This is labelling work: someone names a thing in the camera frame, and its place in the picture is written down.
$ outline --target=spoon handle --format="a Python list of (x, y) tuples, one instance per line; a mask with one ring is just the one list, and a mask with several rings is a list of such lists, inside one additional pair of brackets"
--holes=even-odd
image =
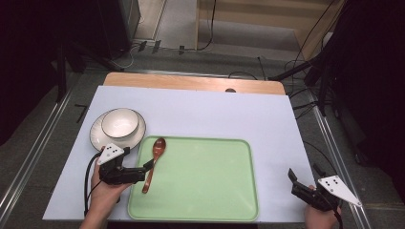
[(144, 194), (146, 194), (149, 191), (149, 186), (151, 185), (151, 181), (152, 181), (153, 169), (154, 168), (149, 170), (148, 178), (146, 179), (145, 184), (143, 185), (142, 193), (144, 193)]

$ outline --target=white table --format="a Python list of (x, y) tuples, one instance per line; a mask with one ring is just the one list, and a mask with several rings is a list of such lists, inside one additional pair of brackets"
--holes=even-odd
[[(291, 194), (288, 169), (302, 183), (314, 181), (287, 96), (107, 86), (100, 86), (95, 94), (43, 219), (83, 219), (84, 174), (96, 153), (89, 138), (90, 128), (100, 115), (119, 107), (142, 114), (147, 126), (145, 136), (246, 140), (252, 150), (259, 201), (255, 222), (304, 221), (306, 204)], [(134, 167), (137, 155), (138, 147), (123, 165)], [(129, 189), (122, 194), (110, 220), (133, 220), (127, 213), (129, 194)]]

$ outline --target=light green tray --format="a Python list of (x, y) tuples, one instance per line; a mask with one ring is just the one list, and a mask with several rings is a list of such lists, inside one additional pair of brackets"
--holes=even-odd
[[(140, 144), (137, 166), (150, 160), (157, 136)], [(133, 185), (133, 219), (253, 221), (258, 214), (250, 147), (239, 139), (165, 137), (151, 186)]]

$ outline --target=saucer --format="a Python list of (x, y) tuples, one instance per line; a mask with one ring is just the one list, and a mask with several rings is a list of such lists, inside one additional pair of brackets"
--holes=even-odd
[(145, 120), (143, 119), (142, 115), (140, 115), (138, 112), (133, 111), (137, 114), (139, 118), (139, 127), (137, 132), (134, 134), (134, 136), (130, 139), (126, 140), (120, 140), (119, 138), (113, 138), (108, 135), (106, 135), (102, 128), (101, 128), (101, 123), (105, 115), (107, 115), (109, 112), (106, 112), (102, 114), (96, 121), (93, 123), (92, 128), (90, 129), (90, 141), (92, 142), (93, 146), (98, 150), (101, 151), (101, 148), (109, 143), (114, 143), (117, 145), (119, 148), (134, 148), (137, 146), (140, 141), (143, 139), (143, 136), (145, 135), (146, 132), (146, 123)]

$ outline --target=hand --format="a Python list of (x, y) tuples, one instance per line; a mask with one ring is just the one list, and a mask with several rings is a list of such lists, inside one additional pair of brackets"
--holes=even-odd
[[(96, 162), (92, 176), (92, 189), (100, 182), (98, 174), (100, 166)], [(101, 181), (91, 194), (89, 212), (80, 228), (100, 228), (107, 221), (121, 193), (131, 185), (132, 183), (109, 185)]]
[[(337, 212), (341, 214), (342, 210), (337, 207)], [(307, 205), (305, 209), (305, 224), (307, 229), (331, 229), (337, 222), (333, 211), (322, 212), (318, 209)]]

